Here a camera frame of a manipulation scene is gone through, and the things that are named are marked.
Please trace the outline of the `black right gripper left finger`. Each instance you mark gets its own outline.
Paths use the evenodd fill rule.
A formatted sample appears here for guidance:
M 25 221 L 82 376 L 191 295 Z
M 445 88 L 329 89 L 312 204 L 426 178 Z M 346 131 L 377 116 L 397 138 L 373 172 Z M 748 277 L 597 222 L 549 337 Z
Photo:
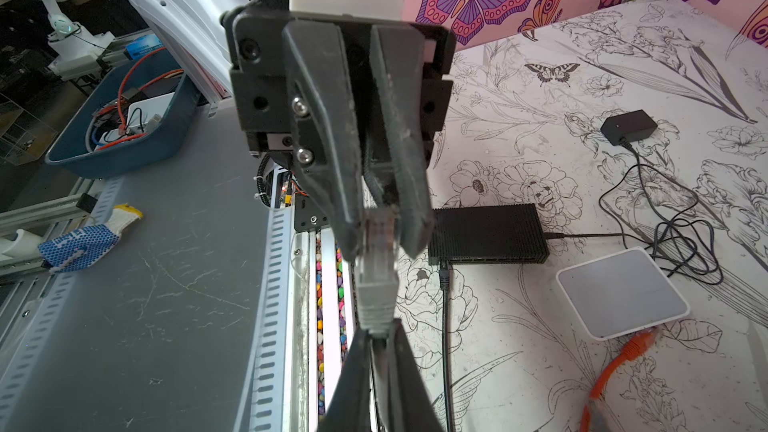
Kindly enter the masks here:
M 320 432 L 369 432 L 371 391 L 370 334 L 358 329 L 349 346 L 330 406 L 319 421 Z

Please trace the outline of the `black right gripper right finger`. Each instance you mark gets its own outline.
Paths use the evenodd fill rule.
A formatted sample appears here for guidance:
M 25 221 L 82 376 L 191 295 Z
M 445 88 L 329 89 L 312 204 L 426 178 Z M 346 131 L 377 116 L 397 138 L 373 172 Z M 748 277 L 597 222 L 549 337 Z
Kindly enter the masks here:
M 386 360 L 387 431 L 442 431 L 399 319 L 388 333 Z

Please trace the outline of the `black network switch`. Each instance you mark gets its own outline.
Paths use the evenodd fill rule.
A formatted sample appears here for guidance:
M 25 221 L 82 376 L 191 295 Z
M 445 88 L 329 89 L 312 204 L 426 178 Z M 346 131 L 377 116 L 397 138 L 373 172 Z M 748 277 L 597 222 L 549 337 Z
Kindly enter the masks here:
M 428 246 L 432 265 L 542 264 L 549 248 L 530 203 L 435 211 Z

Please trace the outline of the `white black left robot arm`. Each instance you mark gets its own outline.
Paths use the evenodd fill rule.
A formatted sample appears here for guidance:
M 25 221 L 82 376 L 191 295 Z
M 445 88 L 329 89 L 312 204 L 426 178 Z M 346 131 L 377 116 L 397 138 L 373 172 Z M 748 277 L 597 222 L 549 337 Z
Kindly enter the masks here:
M 399 0 L 128 1 L 208 99 L 233 97 L 251 153 L 295 174 L 345 259 L 363 249 L 365 193 L 406 253 L 427 247 L 450 31 L 398 20 Z

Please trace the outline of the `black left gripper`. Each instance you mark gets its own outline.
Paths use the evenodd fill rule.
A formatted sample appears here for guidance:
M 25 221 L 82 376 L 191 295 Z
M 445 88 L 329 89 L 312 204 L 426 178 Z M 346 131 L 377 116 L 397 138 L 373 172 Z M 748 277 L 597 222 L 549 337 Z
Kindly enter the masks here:
M 421 254 L 435 225 L 425 156 L 445 121 L 455 35 L 440 25 L 290 12 L 258 1 L 221 23 L 250 151 L 290 162 L 291 128 L 299 182 L 353 262 L 362 244 L 362 146 L 375 203 L 395 209 L 406 254 Z

